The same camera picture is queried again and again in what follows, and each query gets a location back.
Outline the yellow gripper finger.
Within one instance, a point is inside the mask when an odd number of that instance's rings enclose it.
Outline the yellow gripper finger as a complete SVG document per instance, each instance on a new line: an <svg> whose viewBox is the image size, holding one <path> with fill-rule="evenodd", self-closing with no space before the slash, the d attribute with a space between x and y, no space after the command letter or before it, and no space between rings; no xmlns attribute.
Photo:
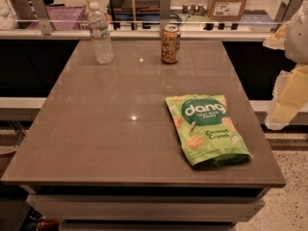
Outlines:
<svg viewBox="0 0 308 231"><path fill-rule="evenodd" d="M284 50L288 25L289 22L284 23L274 34L263 41L263 45L269 49Z"/></svg>
<svg viewBox="0 0 308 231"><path fill-rule="evenodd" d="M297 64L290 72L281 70L272 91L265 124L270 130L281 130L308 103L308 65Z"/></svg>

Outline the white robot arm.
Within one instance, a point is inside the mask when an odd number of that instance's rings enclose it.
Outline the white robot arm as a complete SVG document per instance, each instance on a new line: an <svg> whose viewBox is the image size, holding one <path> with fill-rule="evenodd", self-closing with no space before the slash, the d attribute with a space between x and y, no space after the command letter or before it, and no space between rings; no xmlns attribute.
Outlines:
<svg viewBox="0 0 308 231"><path fill-rule="evenodd" d="M304 1L292 18L265 39L263 45L284 50L286 58L295 62L294 69L281 70L277 76L267 109L266 126L281 130L308 103L308 2Z"/></svg>

